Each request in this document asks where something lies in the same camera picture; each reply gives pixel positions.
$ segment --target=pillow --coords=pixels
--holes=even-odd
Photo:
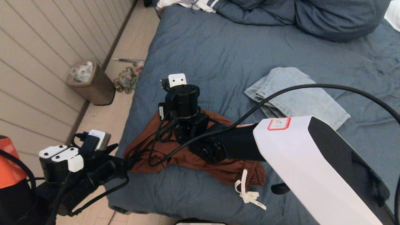
[[[385,19],[394,29],[400,31],[400,0],[393,0],[390,2],[389,8],[385,14]]]
[[[332,41],[371,33],[381,23],[390,0],[297,0],[296,26]]]

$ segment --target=bed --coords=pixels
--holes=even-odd
[[[256,103],[243,92],[276,67],[296,67],[316,83],[342,84],[377,96],[400,111],[400,33],[383,20],[374,32],[349,42],[331,42],[294,26],[255,26],[233,23],[219,14],[184,8],[164,9],[150,45],[146,65],[133,97],[129,117],[116,153],[147,125],[164,102],[160,79],[184,73],[199,86],[199,106],[235,121]],[[337,131],[382,177],[393,208],[400,173],[400,129],[382,108],[357,94],[325,89],[350,115]],[[243,124],[264,119],[261,110]],[[130,182],[108,196],[119,212],[158,213],[175,218],[195,217],[242,225],[318,224],[289,192],[274,195],[272,184],[282,180],[268,165],[258,200],[266,211],[244,204],[234,187],[207,173],[170,165],[155,174],[129,173]],[[107,189],[118,181],[107,183]]]

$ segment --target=brown cloth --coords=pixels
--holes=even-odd
[[[214,112],[206,110],[202,110],[201,112],[227,126],[232,124],[232,121]],[[150,149],[159,124],[159,113],[156,113],[143,132],[128,145],[124,152],[124,157],[128,158],[138,151]],[[168,153],[172,152],[179,146],[180,144],[176,141],[174,134],[172,134],[171,141],[165,143],[157,141],[151,158],[152,163],[158,162],[161,158],[164,158]],[[188,168],[204,170],[218,180],[233,185],[237,180],[241,180],[243,169],[246,169],[248,171],[246,190],[248,190],[250,185],[263,185],[265,182],[266,172],[260,162],[257,161],[225,159],[217,164],[209,164],[203,161],[199,156],[190,152],[188,147],[185,147],[161,165],[150,167],[148,164],[148,156],[149,151],[144,151],[131,171],[134,173],[157,173],[164,169],[168,164],[176,164]]]

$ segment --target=trash can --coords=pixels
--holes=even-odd
[[[81,61],[75,63],[74,67],[86,64],[87,61]],[[114,100],[114,84],[96,62],[93,63],[92,74],[87,82],[78,82],[69,75],[67,84],[94,105],[109,105]]]

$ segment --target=plastic bag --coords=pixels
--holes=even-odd
[[[78,68],[72,67],[70,75],[74,77],[76,82],[87,82],[92,74],[93,63],[88,61],[86,65],[80,65]]]

